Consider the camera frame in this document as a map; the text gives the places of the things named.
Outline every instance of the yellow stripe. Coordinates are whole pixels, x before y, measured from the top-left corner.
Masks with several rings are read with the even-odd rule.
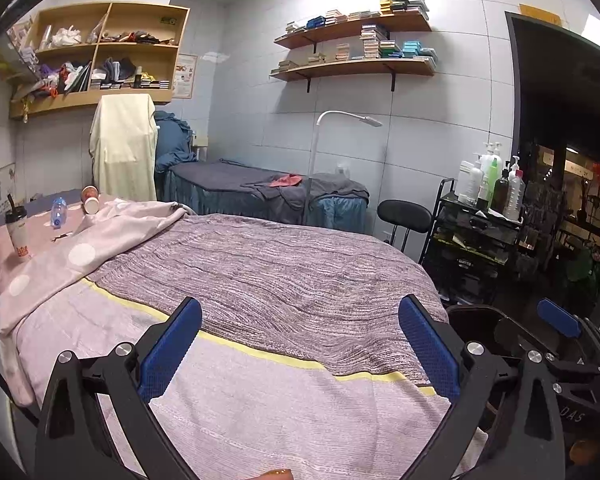
[[[134,308],[136,310],[140,310],[142,312],[150,314],[151,316],[156,317],[160,321],[165,321],[165,320],[169,319],[169,316],[167,316],[166,314],[164,314],[163,312],[160,312],[159,310],[157,310],[155,308],[152,308],[152,307],[147,306],[142,303],[136,303],[135,301],[129,301],[129,300],[124,300],[122,298],[119,298],[119,297],[111,294],[108,290],[105,290],[104,288],[97,286],[95,283],[90,282],[86,278],[83,278],[82,281],[84,283],[86,283],[90,288],[95,290],[96,292],[99,292],[106,298],[109,298],[110,300],[115,301],[123,306],[126,306],[128,308]],[[302,359],[297,359],[295,357],[289,357],[286,355],[275,354],[275,353],[267,352],[264,350],[257,350],[255,348],[251,348],[250,346],[243,345],[243,344],[237,343],[235,341],[230,341],[223,337],[218,337],[217,335],[212,335],[209,332],[204,332],[203,330],[200,330],[198,332],[198,337],[201,337],[202,339],[206,339],[208,341],[212,341],[214,343],[228,346],[229,348],[233,348],[239,352],[245,353],[247,355],[250,355],[251,357],[255,357],[258,359],[266,359],[268,361],[273,361],[275,363],[283,364],[286,366],[291,366],[293,368],[301,368],[302,370],[325,370],[325,371],[327,371],[327,368],[325,368],[324,365],[319,363],[318,361],[305,361]],[[397,383],[398,381],[406,381],[407,380],[407,378],[401,372],[390,372],[388,374],[381,374],[381,375],[372,374],[369,372],[357,372],[355,374],[346,375],[346,376],[333,376],[333,378],[336,379],[337,381],[341,381],[341,382],[353,381],[353,380],[357,380],[357,379],[367,379],[367,380],[371,380],[371,381],[379,381],[381,383]],[[427,396],[427,397],[430,397],[430,396],[433,396],[436,394],[436,391],[433,389],[432,386],[419,386],[418,389],[424,396]]]

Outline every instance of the chair leg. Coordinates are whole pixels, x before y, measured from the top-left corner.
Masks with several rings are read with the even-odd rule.
[[[409,236],[409,232],[410,231],[408,229],[404,232],[404,240],[402,241],[402,249],[401,249],[402,252],[404,252],[404,248],[407,245],[407,236]]]
[[[395,240],[395,232],[398,229],[397,225],[394,225],[394,231],[391,233],[391,241],[389,242],[389,245],[393,246],[394,244],[394,240]]]

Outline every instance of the bolt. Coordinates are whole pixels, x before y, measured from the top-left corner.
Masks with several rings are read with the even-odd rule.
[[[116,354],[119,356],[129,355],[132,351],[133,347],[130,343],[122,343],[116,346]]]
[[[534,363],[539,363],[542,361],[542,354],[537,350],[529,350],[529,353],[526,356],[529,357],[529,360]]]
[[[61,363],[68,363],[71,360],[72,354],[71,351],[65,350],[58,356],[58,361]]]
[[[484,346],[482,346],[480,343],[471,342],[466,346],[466,349],[469,351],[469,354],[472,355],[484,354]]]

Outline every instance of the black rolling cart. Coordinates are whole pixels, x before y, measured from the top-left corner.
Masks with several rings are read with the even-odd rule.
[[[440,182],[420,263],[445,306],[491,304],[500,280],[512,277],[522,225],[459,202],[454,184]]]

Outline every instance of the floor lamp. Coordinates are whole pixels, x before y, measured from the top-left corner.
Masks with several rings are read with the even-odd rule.
[[[315,165],[315,155],[317,155],[318,150],[318,140],[320,139],[320,123],[322,122],[322,118],[327,114],[340,114],[346,115],[349,117],[354,117],[359,120],[361,123],[369,124],[370,126],[379,127],[382,126],[382,123],[373,117],[360,116],[356,114],[350,114],[348,112],[341,112],[339,110],[328,110],[320,114],[318,120],[315,123],[314,136],[311,140],[311,154],[309,157],[309,171],[307,173],[307,184],[306,184],[306,196],[304,197],[304,212],[302,213],[302,224],[306,225],[307,217],[309,215],[309,200],[311,197],[311,182],[314,176],[314,165]]]

